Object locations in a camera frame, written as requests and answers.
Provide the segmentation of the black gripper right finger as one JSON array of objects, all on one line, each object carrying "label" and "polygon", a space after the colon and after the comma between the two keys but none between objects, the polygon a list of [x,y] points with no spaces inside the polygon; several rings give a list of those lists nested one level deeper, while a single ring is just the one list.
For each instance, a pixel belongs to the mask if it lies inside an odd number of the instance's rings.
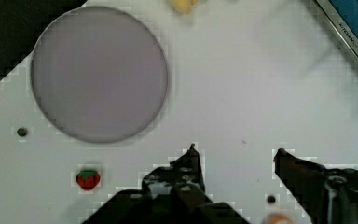
[{"label": "black gripper right finger", "polygon": [[358,170],[328,169],[280,148],[275,174],[309,215],[312,224],[358,224]]}]

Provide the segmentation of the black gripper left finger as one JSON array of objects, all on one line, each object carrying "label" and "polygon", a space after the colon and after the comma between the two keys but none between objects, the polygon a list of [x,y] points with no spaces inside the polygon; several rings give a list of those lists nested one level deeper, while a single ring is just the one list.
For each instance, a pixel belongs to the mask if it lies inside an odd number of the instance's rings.
[{"label": "black gripper left finger", "polygon": [[126,189],[83,224],[250,224],[227,203],[205,193],[200,154],[189,150],[166,167],[154,169],[140,189]]}]

